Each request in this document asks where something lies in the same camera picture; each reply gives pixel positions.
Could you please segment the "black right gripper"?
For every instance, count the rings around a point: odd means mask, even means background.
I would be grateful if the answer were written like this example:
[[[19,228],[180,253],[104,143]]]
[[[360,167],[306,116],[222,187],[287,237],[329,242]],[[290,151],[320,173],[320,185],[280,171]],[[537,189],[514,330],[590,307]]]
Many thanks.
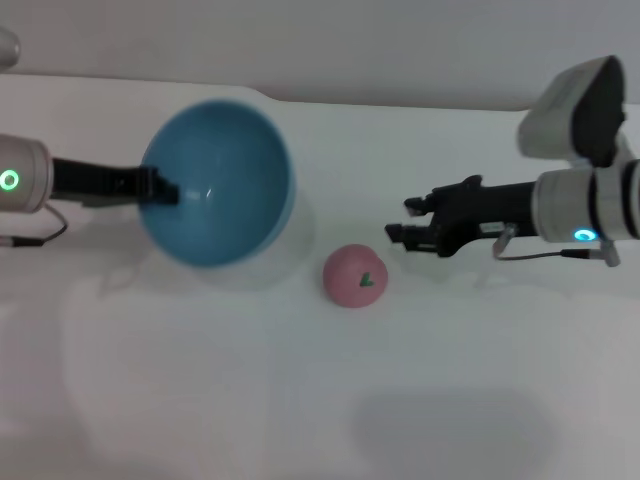
[[[440,257],[451,257],[475,240],[497,238],[497,233],[481,229],[487,223],[514,225],[519,236],[534,237],[533,190],[532,182],[486,187],[482,177],[474,175],[404,201],[409,216],[431,213],[429,226],[387,224],[385,232],[393,244],[403,245],[408,252]]]

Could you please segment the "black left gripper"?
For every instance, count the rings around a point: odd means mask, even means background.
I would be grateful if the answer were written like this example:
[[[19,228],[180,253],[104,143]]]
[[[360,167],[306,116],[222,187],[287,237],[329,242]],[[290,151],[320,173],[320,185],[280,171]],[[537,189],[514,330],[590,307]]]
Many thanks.
[[[112,167],[74,160],[53,159],[53,200],[90,208],[151,202],[179,203],[179,188],[157,167]]]

